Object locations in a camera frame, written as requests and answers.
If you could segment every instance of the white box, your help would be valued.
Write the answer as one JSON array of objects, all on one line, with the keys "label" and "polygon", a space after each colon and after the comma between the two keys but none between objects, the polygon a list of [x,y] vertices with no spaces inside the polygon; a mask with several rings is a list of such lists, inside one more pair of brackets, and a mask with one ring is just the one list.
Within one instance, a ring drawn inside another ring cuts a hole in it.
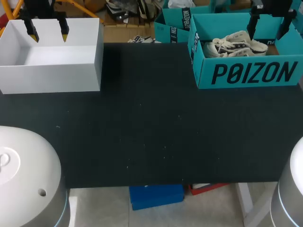
[{"label": "white box", "polygon": [[98,18],[68,18],[63,41],[57,19],[33,19],[39,42],[23,20],[10,20],[0,38],[3,94],[99,91],[103,25]]}]

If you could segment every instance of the black tabletop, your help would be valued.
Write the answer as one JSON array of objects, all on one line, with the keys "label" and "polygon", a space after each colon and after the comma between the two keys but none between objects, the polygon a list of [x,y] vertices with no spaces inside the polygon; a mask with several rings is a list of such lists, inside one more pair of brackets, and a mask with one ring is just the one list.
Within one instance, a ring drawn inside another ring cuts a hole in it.
[{"label": "black tabletop", "polygon": [[70,188],[277,181],[303,94],[199,90],[186,44],[105,44],[101,92],[0,95],[0,125],[46,138]]}]

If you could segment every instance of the white table leg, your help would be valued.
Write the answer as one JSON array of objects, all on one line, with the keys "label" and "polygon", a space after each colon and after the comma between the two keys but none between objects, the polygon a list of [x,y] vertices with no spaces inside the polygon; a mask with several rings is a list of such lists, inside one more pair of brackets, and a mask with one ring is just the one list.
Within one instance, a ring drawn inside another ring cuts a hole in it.
[{"label": "white table leg", "polygon": [[238,183],[236,185],[245,227],[257,227],[261,220],[263,220],[263,218],[268,214],[270,210],[271,197],[274,193],[275,187],[276,182],[273,182],[266,187],[261,197],[253,206],[247,183]]}]

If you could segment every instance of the screw hole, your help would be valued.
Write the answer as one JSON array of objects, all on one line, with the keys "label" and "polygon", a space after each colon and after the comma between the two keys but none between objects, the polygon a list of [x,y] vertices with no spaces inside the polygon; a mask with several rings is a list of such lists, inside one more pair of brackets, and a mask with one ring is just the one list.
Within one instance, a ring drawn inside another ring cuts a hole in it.
[{"label": "screw hole", "polygon": [[46,191],[45,191],[44,189],[41,189],[41,188],[40,188],[40,189],[38,190],[38,193],[39,193],[39,195],[42,196],[42,197],[45,197],[45,196],[46,196]]}]

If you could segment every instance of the tiled floor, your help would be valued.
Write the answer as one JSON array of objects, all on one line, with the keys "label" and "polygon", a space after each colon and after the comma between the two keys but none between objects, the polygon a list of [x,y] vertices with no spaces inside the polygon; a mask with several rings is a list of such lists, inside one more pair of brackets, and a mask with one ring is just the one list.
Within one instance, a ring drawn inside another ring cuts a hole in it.
[{"label": "tiled floor", "polygon": [[[249,184],[253,202],[264,183]],[[133,211],[128,187],[72,189],[70,227],[243,227],[233,184],[192,196],[181,203]],[[266,217],[259,227],[270,227]]]}]

